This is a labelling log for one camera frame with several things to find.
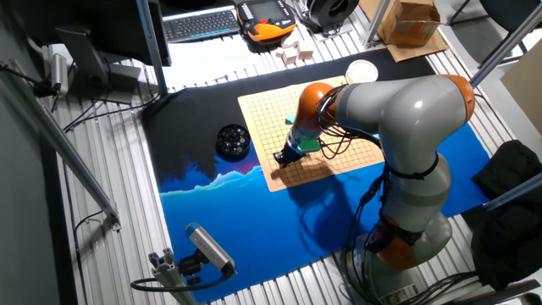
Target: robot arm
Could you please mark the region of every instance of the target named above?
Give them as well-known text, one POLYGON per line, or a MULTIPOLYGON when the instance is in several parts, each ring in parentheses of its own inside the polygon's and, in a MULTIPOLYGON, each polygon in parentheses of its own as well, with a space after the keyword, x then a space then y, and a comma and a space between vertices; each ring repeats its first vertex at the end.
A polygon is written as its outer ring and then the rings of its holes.
POLYGON ((333 104, 315 109, 329 90, 321 83, 305 89, 285 149, 275 158, 285 167, 304 155, 296 144, 316 139, 326 127, 318 124, 320 110, 346 130, 378 132, 390 179, 369 245, 395 270, 431 259, 451 237, 439 212, 450 191, 450 169, 436 148, 473 114, 472 87, 454 75, 355 84, 338 90, 333 104))

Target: blue mat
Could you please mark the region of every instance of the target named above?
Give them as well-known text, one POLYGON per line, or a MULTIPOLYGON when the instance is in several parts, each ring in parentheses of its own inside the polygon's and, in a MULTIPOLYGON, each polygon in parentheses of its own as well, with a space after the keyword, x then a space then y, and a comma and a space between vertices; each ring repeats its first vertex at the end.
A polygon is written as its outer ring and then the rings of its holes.
MULTIPOLYGON (((489 160, 471 128, 463 126, 447 138, 439 153, 448 160, 452 175, 451 193, 442 212, 450 217, 487 202, 470 180, 489 160)), ((212 289, 195 291, 199 302, 213 301, 284 275, 344 245, 359 198, 383 167, 376 164, 271 193, 260 166, 252 167, 254 158, 252 149, 246 161, 231 164, 239 169, 251 166, 252 170, 240 170, 244 175, 232 171, 191 191, 166 192, 182 189, 182 180, 170 181, 171 187, 160 187, 178 259, 195 250, 184 236, 184 229, 196 222, 235 260, 239 274, 212 289)), ((197 180, 200 176, 194 167, 185 180, 197 180)), ((379 208, 376 200, 365 207, 364 230, 373 227, 379 208)), ((200 273, 204 283, 215 281, 220 275, 210 264, 200 273)))

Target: orange device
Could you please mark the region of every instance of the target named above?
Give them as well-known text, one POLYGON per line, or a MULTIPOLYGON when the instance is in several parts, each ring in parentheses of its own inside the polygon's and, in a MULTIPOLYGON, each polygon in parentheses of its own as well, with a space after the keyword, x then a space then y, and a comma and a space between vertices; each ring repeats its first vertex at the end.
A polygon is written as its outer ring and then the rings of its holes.
POLYGON ((294 12, 281 0, 239 3, 237 19, 243 32, 262 44, 277 42, 296 28, 294 12))

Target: white block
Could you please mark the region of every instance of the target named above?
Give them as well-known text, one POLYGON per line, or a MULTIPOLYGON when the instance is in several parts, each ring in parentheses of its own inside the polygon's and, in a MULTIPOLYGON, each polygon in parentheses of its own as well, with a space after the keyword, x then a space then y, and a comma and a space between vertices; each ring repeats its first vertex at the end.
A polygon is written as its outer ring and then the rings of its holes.
POLYGON ((312 58, 312 45, 310 42, 299 41, 297 43, 297 58, 298 59, 311 59, 312 58))
POLYGON ((284 51, 285 52, 282 54, 282 61, 284 61, 286 65, 295 63, 297 59, 297 50, 293 47, 289 47, 284 51))
POLYGON ((299 37, 299 35, 296 32, 292 32, 287 37, 282 38, 282 40, 280 41, 280 46, 284 49, 288 47, 296 47, 297 42, 300 40, 301 38, 299 37))
POLYGON ((277 47, 277 49, 274 51, 274 56, 281 58, 282 54, 285 53, 285 50, 282 47, 277 47))

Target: table surface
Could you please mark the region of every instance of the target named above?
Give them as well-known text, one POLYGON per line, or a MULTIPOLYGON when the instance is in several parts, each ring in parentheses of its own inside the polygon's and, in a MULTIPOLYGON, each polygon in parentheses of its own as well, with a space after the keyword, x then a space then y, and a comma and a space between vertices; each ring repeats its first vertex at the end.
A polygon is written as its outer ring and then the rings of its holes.
MULTIPOLYGON (((226 81, 235 81, 255 75, 273 73, 284 69, 295 69, 299 66, 317 64, 342 58, 354 53, 363 52, 360 37, 368 29, 368 21, 360 8, 357 8, 347 20, 352 31, 333 39, 319 42, 310 35, 303 25, 295 29, 303 40, 311 42, 315 47, 313 58, 284 65, 268 48, 262 47, 259 53, 250 53, 239 35, 226 36, 205 43, 223 43, 228 47, 236 47, 237 52, 244 53, 243 69, 231 71, 225 77, 184 84, 182 87, 212 86, 226 81)), ((172 58, 173 61, 185 58, 172 58)), ((191 60, 201 60, 195 56, 191 60)), ((470 79, 471 75, 452 49, 442 53, 429 55, 427 60, 437 74, 461 75, 470 79)), ((141 80, 156 83, 152 68, 128 60, 120 64, 142 68, 141 80)), ((171 92, 181 88, 170 87, 171 92)), ((147 88, 141 86, 133 103, 141 105, 145 102, 147 88)), ((484 95, 478 88, 476 93, 484 95)), ((53 115, 58 124, 66 126, 77 118, 82 111, 91 106, 90 101, 62 102, 53 115)), ((490 102, 477 101, 474 115, 469 124, 473 128, 482 146, 492 155, 504 141, 514 138, 506 123, 491 107, 490 102)), ((106 112, 126 108, 124 105, 97 102, 92 113, 106 112)), ((125 111, 119 114, 103 116, 96 121, 87 121, 68 134, 74 147, 91 169, 105 192, 114 201, 119 210, 123 229, 117 233, 107 230, 107 220, 102 215, 97 221, 89 221, 78 231, 80 252, 83 261, 83 273, 80 274, 75 259, 74 238, 69 235, 70 251, 73 257, 75 283, 80 303, 84 302, 81 278, 86 285, 87 300, 95 304, 176 304, 169 294, 144 293, 130 289, 132 280, 151 277, 151 265, 147 254, 162 253, 165 247, 171 247, 169 233, 165 224, 158 188, 154 179, 152 162, 149 156, 147 139, 141 127, 137 113, 125 111)), ((65 173, 62 159, 58 157, 60 181, 63 190, 66 224, 72 225, 69 211, 73 211, 75 223, 85 216, 99 211, 90 195, 80 182, 68 170, 65 173), (71 204, 68 200, 68 188, 71 204)), ((452 240, 446 248, 429 262, 418 266, 418 270, 431 285, 435 281, 457 272, 473 270, 470 254, 470 229, 458 215, 451 219, 453 228, 452 240)), ((452 292, 448 297, 460 296, 478 289, 478 283, 464 286, 452 292)), ((225 297, 212 304, 352 304, 360 303, 351 300, 345 291, 345 283, 332 257, 326 256, 318 261, 300 267, 277 279, 255 285, 249 289, 225 297)))

